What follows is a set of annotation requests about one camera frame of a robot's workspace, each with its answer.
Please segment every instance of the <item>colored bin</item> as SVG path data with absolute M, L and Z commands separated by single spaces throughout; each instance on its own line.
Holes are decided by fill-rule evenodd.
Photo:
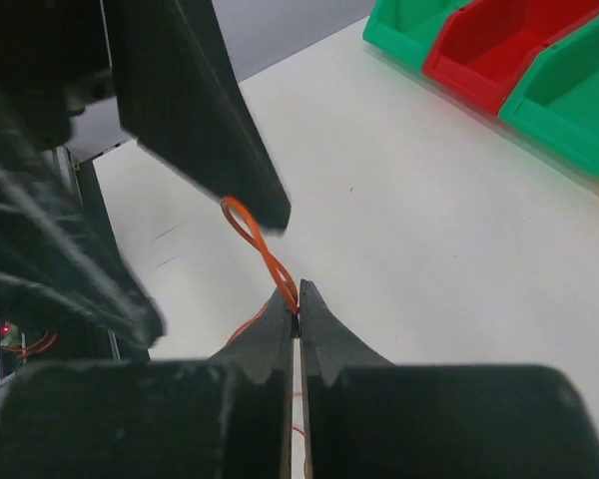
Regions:
M 378 0 L 363 39 L 421 71 L 448 16 L 470 0 Z
M 500 117 L 599 177 L 599 17 L 537 57 Z
M 535 57 L 599 15 L 599 0 L 475 0 L 450 15 L 424 74 L 496 115 Z

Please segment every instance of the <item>white table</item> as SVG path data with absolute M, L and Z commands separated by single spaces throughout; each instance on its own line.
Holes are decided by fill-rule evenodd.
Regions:
M 552 365 L 599 428 L 599 184 L 405 73 L 363 25 L 242 83 L 293 202 L 272 251 L 388 359 Z M 96 169 L 168 321 L 153 357 L 212 354 L 273 290 L 259 255 L 135 143 Z

